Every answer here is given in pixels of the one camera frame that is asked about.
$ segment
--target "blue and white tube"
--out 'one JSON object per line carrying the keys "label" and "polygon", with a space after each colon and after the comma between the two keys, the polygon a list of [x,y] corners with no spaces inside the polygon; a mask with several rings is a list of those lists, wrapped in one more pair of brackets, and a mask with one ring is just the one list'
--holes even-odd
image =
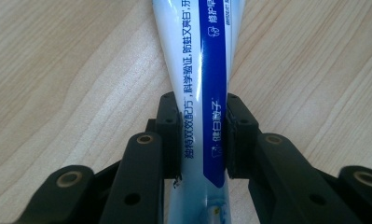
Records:
{"label": "blue and white tube", "polygon": [[169,223],[230,223],[222,131],[244,0],[153,0],[183,115],[182,180]]}

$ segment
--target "wooden surface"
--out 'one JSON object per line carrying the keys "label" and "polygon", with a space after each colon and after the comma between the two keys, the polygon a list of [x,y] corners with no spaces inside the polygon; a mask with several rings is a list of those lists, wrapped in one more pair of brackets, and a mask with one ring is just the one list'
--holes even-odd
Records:
{"label": "wooden surface", "polygon": [[[0,223],[57,169],[120,160],[171,90],[151,1],[0,0]],[[230,91],[317,168],[372,168],[372,0],[248,1]],[[230,195],[256,223],[247,182]]]}

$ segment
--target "tube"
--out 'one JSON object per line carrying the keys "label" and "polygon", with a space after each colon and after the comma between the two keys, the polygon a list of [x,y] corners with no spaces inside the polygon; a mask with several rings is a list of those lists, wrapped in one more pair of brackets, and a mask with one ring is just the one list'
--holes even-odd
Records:
{"label": "tube", "polygon": [[244,0],[153,0],[183,117],[181,180],[168,223],[230,223],[223,153],[227,87]]}

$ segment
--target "light wood tabletop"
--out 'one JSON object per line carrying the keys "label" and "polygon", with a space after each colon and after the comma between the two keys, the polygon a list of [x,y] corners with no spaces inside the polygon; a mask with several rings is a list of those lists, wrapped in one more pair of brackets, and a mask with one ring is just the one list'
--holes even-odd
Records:
{"label": "light wood tabletop", "polygon": [[[0,223],[56,170],[120,160],[171,90],[150,0],[0,0]],[[247,1],[229,91],[313,166],[372,168],[372,0]],[[229,182],[232,222],[258,222]]]}

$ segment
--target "wooden table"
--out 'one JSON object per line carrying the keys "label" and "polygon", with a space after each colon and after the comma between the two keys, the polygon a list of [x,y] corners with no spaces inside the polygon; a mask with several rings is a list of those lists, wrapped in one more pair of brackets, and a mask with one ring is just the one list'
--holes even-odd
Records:
{"label": "wooden table", "polygon": [[[46,177],[99,172],[171,91],[151,1],[0,0],[0,222]],[[230,92],[336,175],[372,168],[372,0],[250,0]],[[230,181],[233,223],[258,221]]]}

